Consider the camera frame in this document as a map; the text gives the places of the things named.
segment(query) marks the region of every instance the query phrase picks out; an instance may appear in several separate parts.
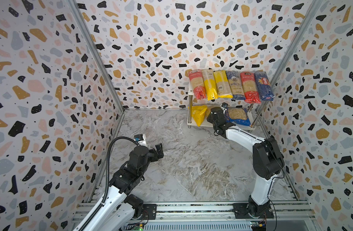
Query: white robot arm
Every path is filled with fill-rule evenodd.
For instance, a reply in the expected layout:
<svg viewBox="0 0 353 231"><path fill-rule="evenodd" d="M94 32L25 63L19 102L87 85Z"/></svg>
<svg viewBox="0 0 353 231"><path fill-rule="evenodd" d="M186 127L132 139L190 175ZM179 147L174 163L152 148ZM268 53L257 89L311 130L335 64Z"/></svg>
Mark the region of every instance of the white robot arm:
<svg viewBox="0 0 353 231"><path fill-rule="evenodd" d="M96 205L74 229L75 231L118 231L132 218L142 216L143 200L130 192L144 180L151 162L158 161L164 157L162 144L156 145L156 149L148 149L146 136L135 135L135 143L138 144L129 154L129 161L126 161L120 169L114 173L109 181L108 191L105 192Z"/></svg>
<svg viewBox="0 0 353 231"><path fill-rule="evenodd" d="M222 107L211 109L207 121L211 122L217 135L237 142L253 154L253 168L257 174L255 187L248 198L248 205L239 213L249 214L253 218L263 215L268 208L268 195L275 178L278 178L284 161L275 139L264 139L252 135L236 126L234 123L225 121L225 110L227 104ZM74 229L75 231L118 231L132 218L142 215L143 200L130 194L147 170L150 162L163 158L162 144L156 145L155 149L146 147L145 135L136 135L137 147L130 153L129 161L114 174L109 181L107 198L102 195L101 200L93 207L82 222Z"/></svg>
<svg viewBox="0 0 353 231"><path fill-rule="evenodd" d="M223 103L221 107L212 108L207 121L213 124L217 135L237 142L252 152L253 169L257 174L256 182L248 198L247 210L240 212L257 218L262 215L265 208L270 206L268 195L271 185L284 166L283 155L274 138L264 139L240 129L234 123L226 122L224 114L227 106L228 104Z"/></svg>

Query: black cable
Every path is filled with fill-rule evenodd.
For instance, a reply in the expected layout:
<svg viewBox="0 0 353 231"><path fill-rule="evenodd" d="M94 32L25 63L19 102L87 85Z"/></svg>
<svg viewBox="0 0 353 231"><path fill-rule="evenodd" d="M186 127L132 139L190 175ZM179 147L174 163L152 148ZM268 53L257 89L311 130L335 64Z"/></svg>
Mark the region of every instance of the black cable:
<svg viewBox="0 0 353 231"><path fill-rule="evenodd" d="M147 222L144 224L144 225L146 225L148 223L148 221L149 221L149 215L148 215L148 212L146 210L144 210L144 211L147 213Z"/></svg>
<svg viewBox="0 0 353 231"><path fill-rule="evenodd" d="M273 231L276 230L276 225L278 223L278 218L276 216L276 210L275 210L275 206L274 206L274 203L269 199L269 201L271 202L272 206L274 207L274 212L275 212L275 228L273 229Z"/></svg>
<svg viewBox="0 0 353 231"><path fill-rule="evenodd" d="M140 222L138 222L138 223L135 223L135 224L133 224L133 226L136 226L136 225L138 225L138 224L141 224L142 223L142 221L144 220L144 212L142 212L142 220L140 221Z"/></svg>
<svg viewBox="0 0 353 231"><path fill-rule="evenodd" d="M268 200L271 202L272 206L274 207L274 212L275 212L275 229L274 229L273 231L276 230L276 225L277 225L277 223L278 223L278 218L277 218L277 216L276 216L275 206L274 206L273 202L272 202L272 201L270 200L270 198L269 198L269 193L270 193L270 189L271 189L271 186L272 186L272 183L273 183L274 179L275 179L275 178L283 179L284 176L285 176L285 175L284 175L284 171L283 171L283 169L281 168L281 166L280 166L280 170L281 170L281 172L283 173L283 177L274 177L274 178L272 179L272 181L271 181L271 183L270 183L269 191L268 191L268 194L267 194Z"/></svg>
<svg viewBox="0 0 353 231"><path fill-rule="evenodd" d="M89 218L84 222L84 224L80 227L80 229L78 231L83 231L85 229L85 227L89 224L89 222L91 221L91 219L93 219L93 217L97 214L97 212L100 210L100 208L102 208L104 206L103 203L105 203L106 199L107 199L107 194L108 194L108 189L109 189L109 158L111 156L111 150L112 150L112 146L114 145L114 143L117 140L120 139L125 139L128 141L132 141L134 144L139 145L139 143L135 140L133 140L132 138L126 137L126 136L118 136L116 138L114 138L110 143L109 146L107 148L107 154L106 154L106 185L105 185L105 192L103 193L103 198L101 203L98 205L98 207L93 211L93 213L89 216Z"/></svg>

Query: yellow snack bag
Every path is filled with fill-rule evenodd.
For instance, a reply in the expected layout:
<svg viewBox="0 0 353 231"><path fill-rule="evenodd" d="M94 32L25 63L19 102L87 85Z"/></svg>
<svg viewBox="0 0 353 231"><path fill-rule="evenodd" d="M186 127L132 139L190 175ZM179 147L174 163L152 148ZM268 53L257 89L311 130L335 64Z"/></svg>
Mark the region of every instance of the yellow snack bag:
<svg viewBox="0 0 353 231"><path fill-rule="evenodd" d="M233 98L225 70L214 72L217 94L220 98Z"/></svg>
<svg viewBox="0 0 353 231"><path fill-rule="evenodd" d="M201 126L201 123L204 120L204 113L207 110L206 105L198 105L198 106L192 106L192 117L197 123L197 126Z"/></svg>
<svg viewBox="0 0 353 231"><path fill-rule="evenodd" d="M219 98L216 90L214 71L211 69L202 70L202 77L203 77L204 87L206 88L207 100L213 100L213 99Z"/></svg>

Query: barilla logo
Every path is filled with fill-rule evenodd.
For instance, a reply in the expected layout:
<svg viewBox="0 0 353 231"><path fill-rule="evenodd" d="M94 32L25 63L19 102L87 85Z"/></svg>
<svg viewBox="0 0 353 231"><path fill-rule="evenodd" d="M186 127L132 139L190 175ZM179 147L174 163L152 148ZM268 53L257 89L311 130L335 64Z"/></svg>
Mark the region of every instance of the barilla logo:
<svg viewBox="0 0 353 231"><path fill-rule="evenodd" d="M258 80L258 82L259 82L260 84L270 85L270 84L269 84L269 81L268 81L266 78L263 78L263 77L261 77L261 78Z"/></svg>

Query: spaghetti package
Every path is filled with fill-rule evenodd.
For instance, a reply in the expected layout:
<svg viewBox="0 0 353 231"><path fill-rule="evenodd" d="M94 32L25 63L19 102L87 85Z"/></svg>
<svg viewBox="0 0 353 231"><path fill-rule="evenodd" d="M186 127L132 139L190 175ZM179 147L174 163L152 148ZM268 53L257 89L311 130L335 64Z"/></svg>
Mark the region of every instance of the spaghetti package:
<svg viewBox="0 0 353 231"><path fill-rule="evenodd" d="M261 104L260 97L258 95L255 76L252 72L241 72L242 86L246 99L245 102L252 104Z"/></svg>
<svg viewBox="0 0 353 231"><path fill-rule="evenodd" d="M271 90L271 85L266 75L266 72L255 71L255 80L257 85L258 94L260 95L261 100L274 100L274 94Z"/></svg>
<svg viewBox="0 0 353 231"><path fill-rule="evenodd" d="M193 87L193 93L196 99L206 99L206 89L203 84L202 72L200 69L188 73L190 83Z"/></svg>
<svg viewBox="0 0 353 231"><path fill-rule="evenodd" d="M228 79L224 70L214 71L217 94L220 98L233 98Z"/></svg>
<svg viewBox="0 0 353 231"><path fill-rule="evenodd" d="M192 117L197 123L197 126L201 126L204 121L205 112L207 110L206 105L192 106Z"/></svg>
<svg viewBox="0 0 353 231"><path fill-rule="evenodd" d="M202 77L203 77L204 87L206 88L207 100L213 100L213 99L219 98L216 90L214 71L210 69L202 70Z"/></svg>
<svg viewBox="0 0 353 231"><path fill-rule="evenodd" d="M245 108L227 108L225 110L226 122L234 122L239 125L250 126L251 122Z"/></svg>
<svg viewBox="0 0 353 231"><path fill-rule="evenodd" d="M242 81L238 71L226 71L226 77L228 78L230 90L233 94L233 99L244 100L245 96L242 87Z"/></svg>

